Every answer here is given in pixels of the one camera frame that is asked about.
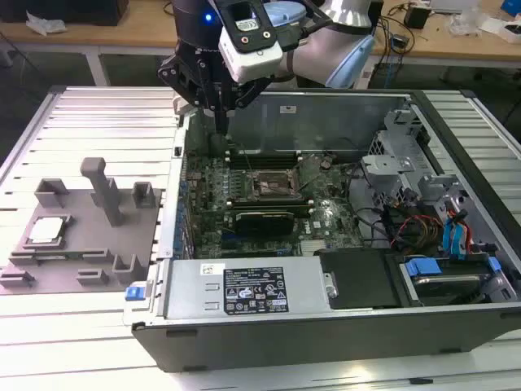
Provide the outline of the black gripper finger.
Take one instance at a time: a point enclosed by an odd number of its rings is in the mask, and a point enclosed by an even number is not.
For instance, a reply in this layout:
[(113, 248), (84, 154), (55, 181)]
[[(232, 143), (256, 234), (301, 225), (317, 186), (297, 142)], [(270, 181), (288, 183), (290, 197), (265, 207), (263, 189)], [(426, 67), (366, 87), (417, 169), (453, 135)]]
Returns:
[(221, 132), (223, 134), (228, 131), (232, 112), (249, 105), (273, 80), (274, 77), (262, 77), (240, 85), (228, 77), (221, 83)]
[(180, 56), (171, 56), (162, 63), (158, 76), (191, 106), (212, 116), (215, 131), (221, 134), (222, 105), (211, 71), (208, 59), (196, 56), (186, 62)]

